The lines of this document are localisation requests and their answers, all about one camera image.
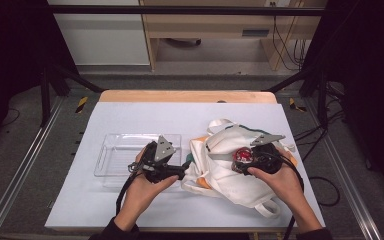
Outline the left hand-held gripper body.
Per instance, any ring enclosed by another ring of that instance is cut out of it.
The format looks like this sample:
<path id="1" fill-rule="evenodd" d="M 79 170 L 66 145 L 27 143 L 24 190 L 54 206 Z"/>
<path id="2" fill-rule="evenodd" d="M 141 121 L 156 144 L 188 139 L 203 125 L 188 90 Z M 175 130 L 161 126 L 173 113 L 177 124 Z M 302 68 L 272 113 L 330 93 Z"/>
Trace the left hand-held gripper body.
<path id="1" fill-rule="evenodd" d="M 130 173 L 137 173 L 142 170 L 150 182 L 157 183 L 169 177 L 170 172 L 175 171 L 175 166 L 168 164 L 175 153 L 176 150 L 172 143 L 160 135 L 156 141 L 145 146 L 140 160 L 130 164 L 128 170 Z"/>

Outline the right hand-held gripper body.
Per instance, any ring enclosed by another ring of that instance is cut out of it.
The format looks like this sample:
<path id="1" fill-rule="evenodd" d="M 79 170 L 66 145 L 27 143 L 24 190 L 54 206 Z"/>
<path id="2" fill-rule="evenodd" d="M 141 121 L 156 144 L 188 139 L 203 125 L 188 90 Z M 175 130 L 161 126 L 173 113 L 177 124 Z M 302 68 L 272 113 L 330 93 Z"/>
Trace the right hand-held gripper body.
<path id="1" fill-rule="evenodd" d="M 275 174 L 283 163 L 280 152 L 274 146 L 274 142 L 284 139 L 284 135 L 260 135 L 251 142 L 250 163 L 243 164 L 243 174 L 249 175 L 248 168 L 254 167 L 265 173 Z"/>

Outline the red round object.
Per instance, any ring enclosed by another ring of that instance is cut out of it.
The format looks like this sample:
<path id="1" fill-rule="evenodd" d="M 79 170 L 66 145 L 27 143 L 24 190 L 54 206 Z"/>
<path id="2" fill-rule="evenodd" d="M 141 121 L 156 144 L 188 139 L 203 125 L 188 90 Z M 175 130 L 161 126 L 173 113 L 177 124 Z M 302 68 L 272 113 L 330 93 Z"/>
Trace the red round object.
<path id="1" fill-rule="evenodd" d="M 253 152 L 248 147 L 241 147 L 235 150 L 232 154 L 232 158 L 235 164 L 237 163 L 249 164 L 254 161 Z"/>

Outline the cream printed tote bag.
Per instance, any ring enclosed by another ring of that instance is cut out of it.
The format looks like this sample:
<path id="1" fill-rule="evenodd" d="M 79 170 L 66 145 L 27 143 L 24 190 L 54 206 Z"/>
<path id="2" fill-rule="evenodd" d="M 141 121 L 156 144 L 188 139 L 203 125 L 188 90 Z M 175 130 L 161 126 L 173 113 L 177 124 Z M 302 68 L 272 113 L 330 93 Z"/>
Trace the cream printed tote bag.
<path id="1" fill-rule="evenodd" d="M 254 209 L 266 218 L 276 218 L 281 207 L 274 201 L 274 191 L 263 181 L 250 174 L 245 176 L 232 170 L 232 154 L 241 147 L 252 148 L 251 142 L 260 135 L 273 135 L 261 129 L 252 129 L 228 119 L 209 123 L 207 134 L 189 141 L 192 161 L 185 171 L 181 188 L 203 196 L 225 198 L 234 204 Z M 291 153 L 293 148 L 274 142 L 281 153 Z"/>

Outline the clear plastic container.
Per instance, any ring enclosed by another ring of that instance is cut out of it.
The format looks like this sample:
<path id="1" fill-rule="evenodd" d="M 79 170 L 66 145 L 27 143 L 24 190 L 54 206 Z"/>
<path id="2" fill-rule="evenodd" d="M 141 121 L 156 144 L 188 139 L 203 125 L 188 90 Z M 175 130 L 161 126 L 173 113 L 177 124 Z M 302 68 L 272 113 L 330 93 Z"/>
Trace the clear plastic container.
<path id="1" fill-rule="evenodd" d="M 159 134 L 107 134 L 102 143 L 94 176 L 104 188 L 120 190 L 130 175 L 128 165 L 148 143 L 157 142 Z"/>

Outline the person's right hand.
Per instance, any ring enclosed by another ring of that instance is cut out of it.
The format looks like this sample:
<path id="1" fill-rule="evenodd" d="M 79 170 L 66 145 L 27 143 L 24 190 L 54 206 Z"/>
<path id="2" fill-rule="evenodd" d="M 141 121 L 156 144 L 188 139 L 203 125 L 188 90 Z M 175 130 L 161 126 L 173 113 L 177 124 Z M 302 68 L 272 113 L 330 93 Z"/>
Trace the person's right hand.
<path id="1" fill-rule="evenodd" d="M 299 179 L 292 168 L 283 163 L 275 174 L 268 174 L 258 168 L 249 167 L 248 172 L 264 181 L 275 194 L 290 208 L 295 217 L 305 212 L 308 203 Z"/>

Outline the person's left hand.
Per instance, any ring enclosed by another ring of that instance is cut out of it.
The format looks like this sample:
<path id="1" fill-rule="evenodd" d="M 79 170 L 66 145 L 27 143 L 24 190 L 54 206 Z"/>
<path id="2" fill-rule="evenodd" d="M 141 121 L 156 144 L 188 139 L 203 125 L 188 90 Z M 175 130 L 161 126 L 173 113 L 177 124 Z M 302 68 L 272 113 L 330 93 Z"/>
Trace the person's left hand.
<path id="1" fill-rule="evenodd" d="M 159 193 L 178 180 L 178 176 L 174 175 L 157 183 L 152 183 L 146 178 L 142 170 L 133 174 L 132 177 L 133 180 L 126 190 L 119 212 L 143 213 Z"/>

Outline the yellow and black tape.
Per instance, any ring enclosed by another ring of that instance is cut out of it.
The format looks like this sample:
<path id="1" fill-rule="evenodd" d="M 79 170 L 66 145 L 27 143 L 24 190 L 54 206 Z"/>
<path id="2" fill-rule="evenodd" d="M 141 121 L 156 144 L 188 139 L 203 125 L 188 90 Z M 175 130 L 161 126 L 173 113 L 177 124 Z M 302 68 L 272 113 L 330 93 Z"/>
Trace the yellow and black tape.
<path id="1" fill-rule="evenodd" d="M 299 111 L 299 112 L 307 112 L 307 108 L 306 107 L 302 107 L 302 106 L 298 106 L 294 100 L 294 98 L 289 98 L 289 106 L 290 106 L 290 109 L 293 109 L 293 110 L 296 110 L 296 111 Z"/>
<path id="2" fill-rule="evenodd" d="M 85 106 L 87 100 L 88 100 L 88 97 L 86 97 L 86 96 L 85 96 L 85 97 L 82 97 L 82 98 L 80 99 L 80 101 L 79 101 L 79 103 L 78 103 L 78 106 L 77 106 L 77 108 L 76 108 L 76 110 L 75 110 L 75 113 L 81 113 L 81 112 L 82 112 L 82 110 L 83 110 L 83 108 L 84 108 L 84 106 Z"/>

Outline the black metal stand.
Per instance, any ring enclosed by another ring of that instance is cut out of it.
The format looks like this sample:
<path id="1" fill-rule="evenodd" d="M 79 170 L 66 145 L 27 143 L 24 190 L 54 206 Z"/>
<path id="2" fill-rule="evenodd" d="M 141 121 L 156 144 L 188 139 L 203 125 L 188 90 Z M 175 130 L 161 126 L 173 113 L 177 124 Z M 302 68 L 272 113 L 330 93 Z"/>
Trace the black metal stand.
<path id="1" fill-rule="evenodd" d="M 104 88 L 93 84 L 79 74 L 71 72 L 60 65 L 53 64 L 45 66 L 41 72 L 40 80 L 42 127 L 44 127 L 51 118 L 50 88 L 53 88 L 58 96 L 67 96 L 70 93 L 70 87 L 66 83 L 67 79 L 71 79 L 95 93 L 102 93 L 105 91 Z"/>
<path id="2" fill-rule="evenodd" d="M 317 97 L 317 120 L 323 129 L 328 127 L 328 117 L 326 110 L 327 96 L 327 75 L 318 67 L 308 67 L 298 73 L 290 76 L 286 80 L 266 89 L 266 92 L 277 93 L 283 88 L 302 80 L 303 83 L 299 89 L 302 97 L 311 96 L 315 90 L 318 91 Z"/>

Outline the white cabinet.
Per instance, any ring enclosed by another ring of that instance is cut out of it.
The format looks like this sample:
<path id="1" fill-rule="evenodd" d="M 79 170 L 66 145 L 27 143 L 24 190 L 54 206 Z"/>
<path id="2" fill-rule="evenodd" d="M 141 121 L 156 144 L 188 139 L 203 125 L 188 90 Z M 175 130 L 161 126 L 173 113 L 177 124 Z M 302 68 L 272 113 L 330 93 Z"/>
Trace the white cabinet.
<path id="1" fill-rule="evenodd" d="M 140 14 L 55 14 L 78 66 L 148 65 Z"/>

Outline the wooden desk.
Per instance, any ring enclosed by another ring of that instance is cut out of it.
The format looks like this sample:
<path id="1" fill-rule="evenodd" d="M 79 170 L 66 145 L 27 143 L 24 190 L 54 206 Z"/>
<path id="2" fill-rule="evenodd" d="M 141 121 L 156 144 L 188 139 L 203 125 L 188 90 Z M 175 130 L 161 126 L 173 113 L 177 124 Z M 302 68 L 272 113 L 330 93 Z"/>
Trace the wooden desk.
<path id="1" fill-rule="evenodd" d="M 229 6 L 273 8 L 324 8 L 328 0 L 138 0 L 142 6 Z M 270 67 L 277 70 L 287 59 L 292 40 L 310 40 L 319 24 L 318 16 L 252 15 L 157 15 L 142 16 L 148 53 L 156 61 L 157 42 L 171 39 L 259 39 Z"/>

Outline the aluminium rail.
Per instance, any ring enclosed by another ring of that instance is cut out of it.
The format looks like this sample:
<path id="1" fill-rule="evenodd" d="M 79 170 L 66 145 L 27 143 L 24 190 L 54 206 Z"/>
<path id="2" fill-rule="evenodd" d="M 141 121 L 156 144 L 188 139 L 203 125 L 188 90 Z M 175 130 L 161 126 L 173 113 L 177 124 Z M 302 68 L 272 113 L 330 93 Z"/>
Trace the aluminium rail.
<path id="1" fill-rule="evenodd" d="M 305 101 L 317 130 L 304 162 L 326 225 L 340 240 L 383 240 L 365 202 L 364 184 L 370 181 L 359 146 L 337 100 L 326 104 L 328 127 L 317 120 L 317 104 Z"/>
<path id="2" fill-rule="evenodd" d="M 51 132 L 53 125 L 60 113 L 61 107 L 65 101 L 64 97 L 56 97 L 51 108 L 49 119 L 39 128 L 33 142 L 30 144 L 28 151 L 24 155 L 17 171 L 8 184 L 4 194 L 0 199 L 0 228 L 6 219 L 17 195 L 19 194 L 37 156 L 39 155 L 45 141 Z"/>

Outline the black horizontal frame bar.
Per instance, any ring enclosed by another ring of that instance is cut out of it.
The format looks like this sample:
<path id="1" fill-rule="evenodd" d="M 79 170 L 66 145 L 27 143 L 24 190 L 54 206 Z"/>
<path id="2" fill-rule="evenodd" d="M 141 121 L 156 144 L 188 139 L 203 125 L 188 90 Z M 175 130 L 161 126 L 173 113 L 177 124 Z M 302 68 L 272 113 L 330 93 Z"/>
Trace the black horizontal frame bar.
<path id="1" fill-rule="evenodd" d="M 323 16 L 323 8 L 50 5 L 56 14 Z"/>

